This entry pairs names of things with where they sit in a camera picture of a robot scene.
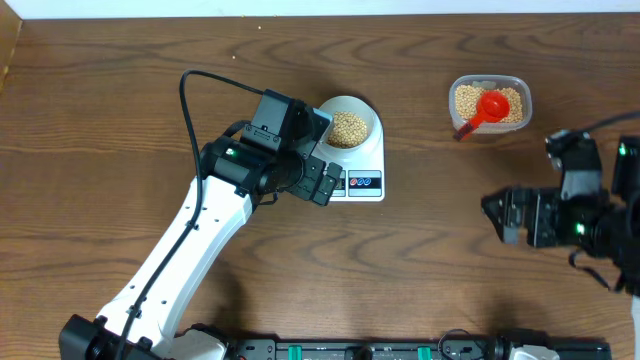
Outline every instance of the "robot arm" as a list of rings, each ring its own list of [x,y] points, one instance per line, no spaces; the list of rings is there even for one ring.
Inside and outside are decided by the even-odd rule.
[[[562,171],[558,188],[509,187],[482,199],[500,240],[518,242],[518,228],[528,230],[527,243],[536,248],[577,246],[595,258],[610,258],[621,270],[617,284],[610,287],[590,268],[584,270],[604,287],[640,296],[640,139],[621,137],[613,178],[612,194],[626,203],[610,201],[602,188],[602,165],[596,143],[586,132],[561,132],[547,139],[548,156]]]
[[[121,334],[131,305],[191,219],[196,204],[196,181],[192,181],[181,210],[140,270],[100,310],[98,317],[108,319],[106,330]],[[161,357],[167,356],[182,314],[204,275],[229,238],[252,213],[249,196],[236,195],[235,186],[223,180],[209,176],[203,190],[202,212],[196,226],[155,281],[128,334],[127,339],[132,343],[142,337],[150,340],[151,351]]]
[[[262,95],[251,122],[232,125],[199,154],[184,98],[189,74]],[[182,314],[229,238],[263,204],[263,196],[274,194],[273,204],[278,192],[286,191],[325,206],[335,189],[342,168],[326,166],[311,155],[331,116],[275,91],[262,92],[197,70],[183,75],[180,95],[196,157],[196,179],[160,242],[93,324],[77,315],[69,320],[59,339],[62,359],[180,358],[171,348]],[[240,140],[233,139],[240,130]],[[210,345],[210,354],[224,354],[219,341]]]

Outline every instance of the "wooden table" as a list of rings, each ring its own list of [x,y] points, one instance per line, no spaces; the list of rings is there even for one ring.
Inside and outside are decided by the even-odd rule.
[[[387,197],[259,209],[182,328],[423,339],[519,326],[604,337],[629,359],[630,297],[571,269],[567,249],[501,244],[480,198],[559,184],[544,136],[637,109],[639,63],[639,15],[28,21],[0,95],[0,357],[57,358],[69,316],[95,316],[163,234],[194,174],[178,80],[199,68],[315,106],[369,101]],[[449,87],[488,73],[529,84],[533,120],[455,143]],[[188,98],[201,144],[259,101],[197,78]],[[638,130],[595,134],[607,186],[618,136]]]

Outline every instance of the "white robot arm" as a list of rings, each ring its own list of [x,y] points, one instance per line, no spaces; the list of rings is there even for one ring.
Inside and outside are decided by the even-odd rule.
[[[105,305],[98,317],[108,319],[105,329],[121,335],[131,306],[140,295],[144,284],[184,230],[196,206],[196,181],[194,179],[178,215],[153,249],[140,270]],[[204,181],[202,211],[194,229],[189,233],[169,264],[146,295],[136,320],[128,334],[128,340],[136,343],[146,337],[152,343],[151,350],[160,357],[169,354],[178,323],[187,304],[209,271],[220,250],[229,238],[244,225],[252,213],[249,196],[236,195],[235,186],[209,176]]]
[[[253,120],[233,124],[199,149],[184,92],[190,74],[262,95]],[[300,100],[198,70],[182,76],[180,100],[196,178],[175,220],[124,289],[93,323],[77,315],[69,320],[60,333],[62,359],[197,359],[197,354],[178,354],[172,347],[174,341],[193,339],[174,336],[191,297],[229,238],[259,205],[273,204],[278,192],[326,206],[340,179],[340,166],[327,166],[311,155],[331,116]],[[240,130],[240,139],[232,138]],[[274,194],[274,200],[261,203],[268,194]],[[214,340],[208,350],[198,351],[219,359],[224,346],[209,338]],[[192,345],[190,351],[197,348]]]

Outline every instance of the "digital kitchen scale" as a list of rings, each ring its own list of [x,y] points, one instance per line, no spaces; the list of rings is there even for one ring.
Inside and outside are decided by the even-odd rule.
[[[342,174],[331,201],[382,201],[384,182],[384,134],[380,118],[364,101],[352,96],[329,99],[319,108],[331,116],[331,125],[318,142],[313,156],[342,166]],[[353,148],[340,149],[326,143],[333,131],[336,112],[356,114],[367,124],[366,140]]]

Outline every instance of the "black cable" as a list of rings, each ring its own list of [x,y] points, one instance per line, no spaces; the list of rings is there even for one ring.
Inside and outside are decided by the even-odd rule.
[[[628,113],[624,113],[624,114],[620,114],[620,115],[616,115],[613,117],[610,117],[608,119],[604,119],[600,122],[597,122],[591,126],[588,126],[582,130],[578,130],[576,131],[577,133],[583,133],[583,132],[592,132],[594,130],[597,130],[599,128],[605,127],[605,126],[609,126],[609,125],[613,125],[617,122],[620,121],[625,121],[625,120],[631,120],[631,119],[636,119],[636,118],[640,118],[640,111],[632,111],[632,112],[628,112]]]
[[[249,120],[236,121],[231,124],[231,126],[229,126],[227,130],[222,133],[222,135],[226,137],[233,137],[233,135],[235,135],[238,131],[244,129],[244,127],[249,124],[251,124],[251,121]]]
[[[573,251],[570,255],[569,255],[569,265],[574,268],[574,269],[578,269],[578,270],[582,270],[584,272],[586,272],[587,274],[591,275],[591,277],[598,282],[598,284],[602,285],[603,288],[609,290],[609,291],[613,291],[611,289],[611,286],[609,286],[609,283],[607,282],[607,280],[605,280],[602,275],[600,275],[597,271],[595,271],[593,268],[590,268],[588,266],[578,266],[576,264],[576,259],[578,257],[578,255],[582,254],[584,252],[584,250],[582,249],[577,249],[575,251]]]
[[[223,76],[208,73],[205,71],[187,70],[182,74],[182,78],[180,78],[180,88],[179,88],[180,105],[182,106],[182,114],[184,115],[184,122],[187,126],[187,131],[189,133],[189,140],[191,141],[191,150],[193,151],[193,159],[196,164],[196,180],[197,180],[196,181],[197,182],[196,208],[195,208],[195,211],[193,212],[193,216],[191,217],[191,220],[189,220],[189,222],[187,223],[184,231],[182,232],[178,240],[176,240],[176,243],[173,244],[173,246],[171,247],[167,255],[164,257],[164,259],[162,259],[162,262],[160,263],[160,265],[158,265],[158,268],[153,272],[153,274],[149,278],[149,281],[147,281],[144,288],[142,288],[142,291],[140,292],[138,299],[133,304],[133,308],[131,308],[131,312],[127,317],[127,322],[125,323],[124,328],[122,329],[122,334],[120,335],[120,342],[118,343],[118,350],[116,351],[115,359],[120,359],[120,360],[124,359],[124,348],[125,348],[125,345],[127,344],[127,338],[129,337],[129,332],[131,331],[133,320],[135,319],[138,311],[140,311],[140,306],[142,306],[142,302],[144,302],[145,298],[147,297],[147,294],[149,293],[149,290],[151,290],[151,287],[156,282],[156,280],[158,279],[158,277],[160,276],[164,268],[167,266],[169,261],[171,261],[171,258],[173,257],[173,255],[178,251],[178,248],[180,248],[180,245],[182,245],[182,243],[184,242],[184,239],[187,238],[187,235],[189,235],[189,232],[191,231],[191,229],[193,229],[194,226],[196,225],[196,221],[198,220],[198,216],[200,216],[200,211],[202,210],[202,173],[200,172],[200,151],[198,148],[198,142],[196,140],[196,134],[193,130],[193,124],[191,123],[191,116],[189,115],[189,108],[187,107],[187,98],[185,96],[185,91],[184,91],[184,86],[187,81],[187,77],[191,74],[219,80],[227,84],[237,86],[241,89],[250,91],[252,93],[262,95],[262,91],[258,89],[254,89],[250,86],[241,84],[231,79],[227,79]]]
[[[440,356],[446,360],[454,360],[451,356],[447,355],[444,353],[444,351],[442,351],[442,343],[444,342],[444,339],[453,334],[454,332],[461,332],[461,333],[465,333],[469,336],[471,336],[471,334],[465,330],[465,329],[451,329],[449,331],[447,331],[446,333],[444,333],[444,335],[442,335],[442,337],[440,338],[440,341],[438,341],[438,353],[440,354]],[[471,360],[480,360],[483,359],[487,356],[487,348],[486,346],[482,346],[480,345],[479,342],[477,342],[476,340],[473,340],[473,342],[476,344],[476,346],[480,349],[480,351],[482,351],[482,356],[477,357],[475,359],[471,359]]]

